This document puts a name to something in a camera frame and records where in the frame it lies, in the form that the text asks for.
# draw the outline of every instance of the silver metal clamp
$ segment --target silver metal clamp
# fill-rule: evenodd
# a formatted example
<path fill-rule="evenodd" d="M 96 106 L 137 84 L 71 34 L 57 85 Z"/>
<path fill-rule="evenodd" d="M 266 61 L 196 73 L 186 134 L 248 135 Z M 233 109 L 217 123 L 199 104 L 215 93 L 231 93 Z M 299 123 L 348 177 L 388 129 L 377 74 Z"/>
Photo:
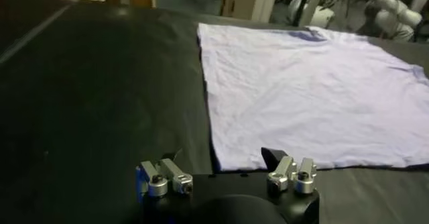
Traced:
<path fill-rule="evenodd" d="M 268 191 L 281 193 L 288 188 L 289 180 L 293 180 L 296 173 L 296 163 L 291 156 L 284 156 L 277 168 L 267 175 Z"/>
<path fill-rule="evenodd" d="M 192 175 L 186 174 L 171 159 L 160 160 L 160 171 L 172 182 L 173 191 L 190 194 L 194 189 Z"/>
<path fill-rule="evenodd" d="M 140 163 L 142 176 L 141 189 L 146 190 L 151 197 L 162 197 L 168 192 L 167 179 L 158 173 L 150 161 Z"/>
<path fill-rule="evenodd" d="M 295 191 L 301 194 L 313 193 L 316 177 L 316 165 L 313 159 L 304 158 L 294 181 Z"/>

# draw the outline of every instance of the screw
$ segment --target screw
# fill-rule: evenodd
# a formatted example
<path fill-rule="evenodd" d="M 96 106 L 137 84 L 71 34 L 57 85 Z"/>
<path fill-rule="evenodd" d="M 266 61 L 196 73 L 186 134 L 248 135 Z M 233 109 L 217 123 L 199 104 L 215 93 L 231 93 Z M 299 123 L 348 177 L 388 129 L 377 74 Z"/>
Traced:
<path fill-rule="evenodd" d="M 298 180 L 307 180 L 310 177 L 307 172 L 299 172 Z"/>
<path fill-rule="evenodd" d="M 278 195 L 280 193 L 280 184 L 278 182 L 271 182 L 268 184 L 268 193 Z"/>
<path fill-rule="evenodd" d="M 184 184 L 182 186 L 182 192 L 184 194 L 190 194 L 193 190 L 193 185 L 192 184 Z"/>
<path fill-rule="evenodd" d="M 157 184 L 161 182 L 164 179 L 164 177 L 161 174 L 156 174 L 152 176 L 152 183 Z"/>

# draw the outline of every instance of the wrinkled fabric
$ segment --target wrinkled fabric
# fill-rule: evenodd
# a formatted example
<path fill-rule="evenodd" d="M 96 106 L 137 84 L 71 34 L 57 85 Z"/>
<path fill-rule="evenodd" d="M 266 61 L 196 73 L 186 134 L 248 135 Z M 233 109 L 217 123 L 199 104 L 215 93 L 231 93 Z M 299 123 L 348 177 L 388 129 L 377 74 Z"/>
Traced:
<path fill-rule="evenodd" d="M 221 170 L 265 168 L 261 147 L 318 168 L 429 163 L 421 67 L 366 37 L 315 27 L 199 24 L 198 36 Z"/>

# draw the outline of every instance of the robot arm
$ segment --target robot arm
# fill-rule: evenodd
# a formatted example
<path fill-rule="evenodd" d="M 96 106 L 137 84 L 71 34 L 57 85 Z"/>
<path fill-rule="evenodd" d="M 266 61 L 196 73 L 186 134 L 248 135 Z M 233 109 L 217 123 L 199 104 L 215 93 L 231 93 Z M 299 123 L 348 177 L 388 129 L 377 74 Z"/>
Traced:
<path fill-rule="evenodd" d="M 408 9 L 408 6 L 400 0 L 368 0 L 368 5 L 374 5 L 384 10 L 384 13 L 388 12 L 392 16 L 390 19 L 395 18 L 397 22 L 412 28 L 417 27 L 422 21 L 419 13 Z"/>

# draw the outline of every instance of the black table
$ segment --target black table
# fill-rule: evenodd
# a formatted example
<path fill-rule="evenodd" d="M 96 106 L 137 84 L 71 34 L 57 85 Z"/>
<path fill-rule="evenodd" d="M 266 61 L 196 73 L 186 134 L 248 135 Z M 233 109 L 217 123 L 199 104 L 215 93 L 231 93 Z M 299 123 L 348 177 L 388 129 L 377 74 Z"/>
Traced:
<path fill-rule="evenodd" d="M 0 52 L 76 0 L 0 0 Z"/>
<path fill-rule="evenodd" d="M 0 56 L 0 223 L 134 223 L 139 161 L 180 150 L 183 170 L 212 172 L 198 22 L 295 30 L 80 1 L 8 47 Z M 427 46 L 371 43 L 428 75 Z M 317 181 L 321 223 L 429 219 L 428 171 L 348 168 Z"/>

